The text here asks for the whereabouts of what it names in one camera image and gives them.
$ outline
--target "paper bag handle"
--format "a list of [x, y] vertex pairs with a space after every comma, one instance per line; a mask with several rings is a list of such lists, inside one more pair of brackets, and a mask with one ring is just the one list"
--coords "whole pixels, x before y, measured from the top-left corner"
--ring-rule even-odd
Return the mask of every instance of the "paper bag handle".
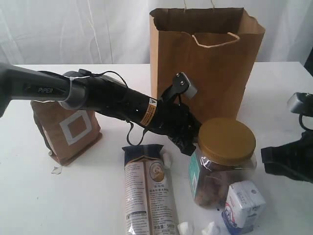
[[234, 41], [230, 41], [230, 42], [227, 42], [227, 43], [221, 43], [221, 44], [216, 44], [216, 45], [211, 45], [211, 46], [206, 46], [206, 45], [203, 45], [203, 44], [200, 44], [196, 38], [195, 35], [192, 35], [192, 37], [194, 38], [195, 42], [197, 43], [198, 46], [200, 47], [203, 47], [203, 48], [213, 48], [213, 47], [221, 47], [221, 46], [225, 46], [225, 45], [228, 45], [228, 44], [233, 44], [237, 41], [240, 40], [240, 37], [236, 34], [233, 34], [231, 32], [228, 32], [227, 34], [229, 34], [230, 36], [234, 37], [235, 40]]

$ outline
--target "orange warning label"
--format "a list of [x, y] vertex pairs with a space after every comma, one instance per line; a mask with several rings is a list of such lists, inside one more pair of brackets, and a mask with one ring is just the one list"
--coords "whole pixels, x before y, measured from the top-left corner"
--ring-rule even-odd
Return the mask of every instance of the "orange warning label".
[[150, 98], [149, 105], [145, 116], [143, 116], [140, 124], [143, 126], [149, 125], [157, 109], [157, 100]]

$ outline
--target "piper logo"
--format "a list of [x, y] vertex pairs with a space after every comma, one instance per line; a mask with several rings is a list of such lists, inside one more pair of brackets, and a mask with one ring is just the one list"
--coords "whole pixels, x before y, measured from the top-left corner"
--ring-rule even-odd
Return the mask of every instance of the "piper logo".
[[38, 88], [38, 93], [45, 93], [45, 94], [51, 94], [53, 92], [53, 88]]

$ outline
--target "white tissue ball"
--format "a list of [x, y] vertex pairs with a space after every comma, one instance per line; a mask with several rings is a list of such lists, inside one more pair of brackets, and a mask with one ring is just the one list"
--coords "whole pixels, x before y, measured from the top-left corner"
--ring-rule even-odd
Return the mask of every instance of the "white tissue ball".
[[202, 230], [202, 235], [219, 235], [220, 231], [220, 227], [215, 222], [211, 222]]
[[165, 169], [170, 169], [172, 165], [171, 156], [168, 153], [163, 153], [163, 162]]
[[178, 231], [180, 235], [192, 235], [194, 232], [194, 228], [192, 224], [188, 222], [182, 222], [177, 225]]

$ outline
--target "packaged noodle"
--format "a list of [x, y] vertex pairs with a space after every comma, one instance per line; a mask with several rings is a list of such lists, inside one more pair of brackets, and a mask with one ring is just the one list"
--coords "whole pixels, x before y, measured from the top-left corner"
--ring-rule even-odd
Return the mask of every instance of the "packaged noodle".
[[163, 145], [125, 151], [126, 235], [177, 235], [173, 190], [160, 156]]

